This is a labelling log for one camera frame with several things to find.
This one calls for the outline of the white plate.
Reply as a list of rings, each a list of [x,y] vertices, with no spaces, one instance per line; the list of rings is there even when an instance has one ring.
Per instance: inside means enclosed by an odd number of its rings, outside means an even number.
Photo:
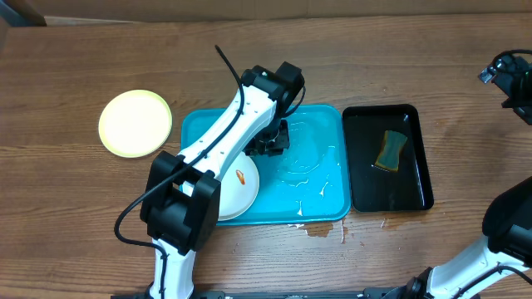
[[[244,213],[258,192],[258,169],[253,160],[241,152],[222,179],[218,220],[227,221]]]

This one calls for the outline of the yellow green sponge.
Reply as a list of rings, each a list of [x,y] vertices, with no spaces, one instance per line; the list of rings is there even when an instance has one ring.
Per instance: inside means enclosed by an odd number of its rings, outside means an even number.
[[[374,165],[379,169],[396,173],[399,170],[400,156],[406,142],[407,136],[403,133],[386,130]]]

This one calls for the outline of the yellow plate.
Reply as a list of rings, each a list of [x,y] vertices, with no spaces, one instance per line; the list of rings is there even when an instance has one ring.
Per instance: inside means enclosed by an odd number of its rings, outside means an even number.
[[[173,116],[167,102],[147,90],[126,91],[101,112],[98,134],[112,154],[140,158],[155,152],[172,131]]]

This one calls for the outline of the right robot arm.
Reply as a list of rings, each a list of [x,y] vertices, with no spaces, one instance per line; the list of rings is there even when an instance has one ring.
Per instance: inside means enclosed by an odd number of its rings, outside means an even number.
[[[503,51],[479,74],[506,95],[501,106],[531,124],[530,50]],[[385,293],[385,298],[466,299],[499,280],[515,274],[531,278],[531,179],[527,178],[496,197],[486,210],[482,235],[449,262],[428,267],[406,285]]]

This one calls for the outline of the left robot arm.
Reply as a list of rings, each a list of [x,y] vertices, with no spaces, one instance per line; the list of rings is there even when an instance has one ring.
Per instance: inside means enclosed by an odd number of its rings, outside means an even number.
[[[281,155],[290,146],[286,119],[304,89],[301,69],[254,66],[237,83],[233,102],[206,133],[178,155],[161,152],[150,167],[140,210],[156,250],[148,298],[192,295],[195,254],[218,221],[221,181],[234,160]]]

